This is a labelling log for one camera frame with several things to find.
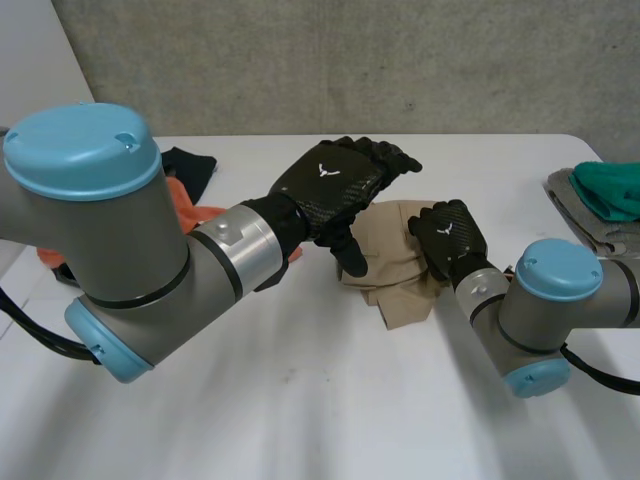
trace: beige cloth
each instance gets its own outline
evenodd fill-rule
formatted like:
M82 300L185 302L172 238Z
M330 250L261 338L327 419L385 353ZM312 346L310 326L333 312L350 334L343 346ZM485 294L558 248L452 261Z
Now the beige cloth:
M407 229L409 218L433 202L404 200L372 204L351 227L367 259L361 278L338 270L340 281L362 291L369 306L378 306L389 330L425 320L440 293L428 274L417 240Z

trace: concrete wall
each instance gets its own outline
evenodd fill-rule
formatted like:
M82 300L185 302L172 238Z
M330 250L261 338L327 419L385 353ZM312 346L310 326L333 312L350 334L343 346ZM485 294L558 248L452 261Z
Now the concrete wall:
M156 134L570 133L640 160L633 0L54 0Z

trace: fabric pile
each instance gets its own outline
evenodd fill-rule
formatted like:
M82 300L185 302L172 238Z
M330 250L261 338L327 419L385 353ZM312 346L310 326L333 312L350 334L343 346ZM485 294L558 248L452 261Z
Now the fabric pile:
M371 204L351 227L369 269L361 278L338 269L338 278L343 285L360 290L367 305L380 309L389 330L425 320L440 293L440 284L429 275L420 245L407 229L409 218L433 203Z
M640 163L581 163L552 173L545 188L595 254L640 255Z

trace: orange cloth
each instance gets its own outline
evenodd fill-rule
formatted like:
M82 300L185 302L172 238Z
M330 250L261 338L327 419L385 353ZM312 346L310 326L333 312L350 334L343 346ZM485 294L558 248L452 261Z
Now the orange cloth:
M167 177L167 185L171 192L171 199L178 214L180 228L184 233L189 233L200 222L213 220L218 215L226 212L226 208L220 207L196 207L191 203L189 194L180 180L174 177ZM300 258L302 249L300 247L289 257L289 262ZM38 257L49 268L57 268L64 263L64 257L55 250L38 248Z

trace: gray robot arm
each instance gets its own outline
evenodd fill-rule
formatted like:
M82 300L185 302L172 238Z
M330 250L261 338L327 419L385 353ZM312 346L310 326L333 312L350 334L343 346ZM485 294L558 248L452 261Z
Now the gray robot arm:
M468 275L456 298L498 373L522 398L562 386L561 349L574 328L640 326L640 260L600 260L562 240L532 244L511 283L497 269Z
M128 109L36 115L10 131L4 153L0 237L64 255L84 291L65 320L121 382L152 369L283 266L276 234L245 205L182 233L160 152Z
M0 234L64 254L85 292L65 319L122 382L160 363L283 263L274 232L244 205L185 236L161 171L126 196L72 202L22 188L2 162Z

